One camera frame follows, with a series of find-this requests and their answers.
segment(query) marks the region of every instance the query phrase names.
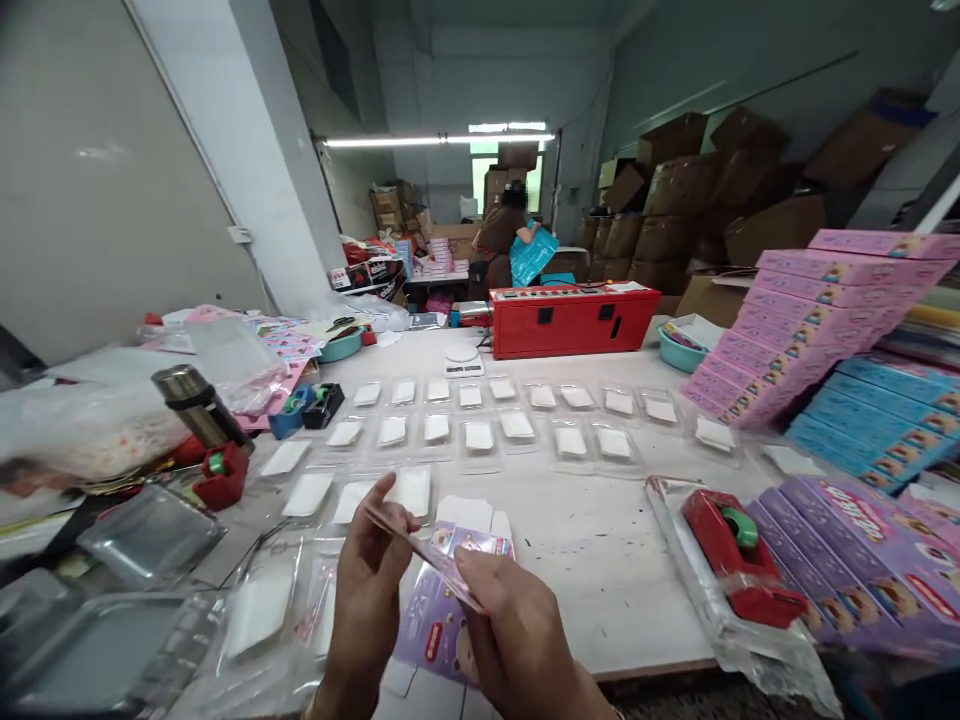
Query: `window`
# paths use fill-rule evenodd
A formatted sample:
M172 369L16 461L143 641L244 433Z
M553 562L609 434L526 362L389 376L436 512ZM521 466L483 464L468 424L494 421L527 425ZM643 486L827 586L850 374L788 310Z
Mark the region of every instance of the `window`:
M540 212L540 189L543 184L543 148L541 142L537 150L537 168L527 171L527 212ZM470 143L470 161L473 164L473 196L483 212L484 176L491 165L497 164L500 143L496 140L484 140Z

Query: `red tape dispenser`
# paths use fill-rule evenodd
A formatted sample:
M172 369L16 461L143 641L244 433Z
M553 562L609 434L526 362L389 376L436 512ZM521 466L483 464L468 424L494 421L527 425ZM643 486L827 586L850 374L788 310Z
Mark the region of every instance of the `red tape dispenser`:
M697 490L682 512L739 617L786 629L806 612L805 598L783 587L767 543L737 498Z

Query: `stacked pink cartons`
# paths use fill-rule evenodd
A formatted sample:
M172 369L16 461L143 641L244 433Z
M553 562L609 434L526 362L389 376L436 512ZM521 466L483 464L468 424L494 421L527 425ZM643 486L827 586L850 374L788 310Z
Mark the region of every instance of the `stacked pink cartons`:
M893 330L958 258L958 235L864 230L767 250L737 321L681 393L731 425L763 425Z

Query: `hand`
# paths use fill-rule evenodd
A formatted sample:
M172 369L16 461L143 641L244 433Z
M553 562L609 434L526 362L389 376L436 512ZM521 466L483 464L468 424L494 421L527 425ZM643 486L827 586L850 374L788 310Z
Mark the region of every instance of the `hand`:
M616 720L570 655L553 592L507 557L456 550L457 568L487 616L466 610L480 689L504 720Z
M311 720L369 718L377 707L380 680L400 627L400 578L410 564L409 543L377 527L365 507L391 516L407 532L420 529L414 517L384 497L396 482L380 478L360 503L337 563L337 598L327 669Z

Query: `person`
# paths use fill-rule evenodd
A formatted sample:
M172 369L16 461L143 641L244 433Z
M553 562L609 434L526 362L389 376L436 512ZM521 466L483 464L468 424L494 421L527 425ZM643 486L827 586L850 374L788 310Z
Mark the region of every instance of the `person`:
M529 245L540 228L537 222L532 228L527 227L526 209L526 186L519 181L507 183L500 205L484 218L480 231L473 239L467 288L470 300L487 300L490 290L513 287L513 271L510 267L513 239L518 237Z
M354 515L337 564L337 597L327 669L305 720L369 720L400 626L400 578L410 544L370 520L380 508L409 532L420 524L384 500L396 480L373 486ZM469 609L480 690L504 720L617 720L619 714L570 654L557 598L504 556L456 550L457 568L485 614Z

